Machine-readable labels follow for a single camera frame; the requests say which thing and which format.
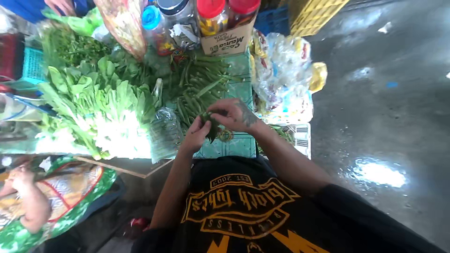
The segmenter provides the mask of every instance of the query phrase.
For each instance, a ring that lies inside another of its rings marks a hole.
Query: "yellow plastic crate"
[[[316,34],[349,0],[290,0],[291,35]]]

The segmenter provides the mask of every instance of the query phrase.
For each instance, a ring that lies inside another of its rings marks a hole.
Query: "forearm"
[[[30,233],[37,233],[50,218],[50,202],[34,184],[19,191],[19,194],[25,210],[25,216],[20,221]]]
[[[150,228],[171,227],[180,222],[183,199],[191,176],[192,155],[181,150],[175,157],[156,202]]]
[[[322,168],[296,150],[268,125],[258,121],[253,128],[251,134],[281,180],[312,194],[331,183],[331,178]]]

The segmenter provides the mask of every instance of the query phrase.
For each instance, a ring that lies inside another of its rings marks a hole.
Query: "sleeve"
[[[145,231],[131,247],[131,253],[168,253],[172,250],[176,228]]]
[[[337,185],[328,185],[312,199],[321,210],[345,227],[350,234],[365,230],[405,252],[436,252],[443,250],[411,229],[372,206],[359,194]]]

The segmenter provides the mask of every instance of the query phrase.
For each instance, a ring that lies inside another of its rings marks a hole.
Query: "green patterned fabric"
[[[48,170],[47,175],[62,165],[73,161],[76,160],[71,157],[57,159]],[[45,240],[66,232],[78,222],[92,201],[109,190],[116,178],[117,174],[114,170],[104,168],[103,175],[98,183],[77,206],[61,217],[56,223],[48,222],[45,224],[36,234],[30,234],[19,220],[13,221],[0,230],[0,253],[25,253]]]

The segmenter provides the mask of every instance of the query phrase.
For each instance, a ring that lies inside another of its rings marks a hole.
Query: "blue plastic crate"
[[[45,76],[42,70],[42,57],[42,51],[31,47],[25,48],[21,81],[27,81],[35,85],[40,82],[45,82]]]
[[[254,27],[264,35],[270,32],[277,32],[288,36],[291,33],[289,29],[288,6],[284,5],[273,10],[259,12]]]

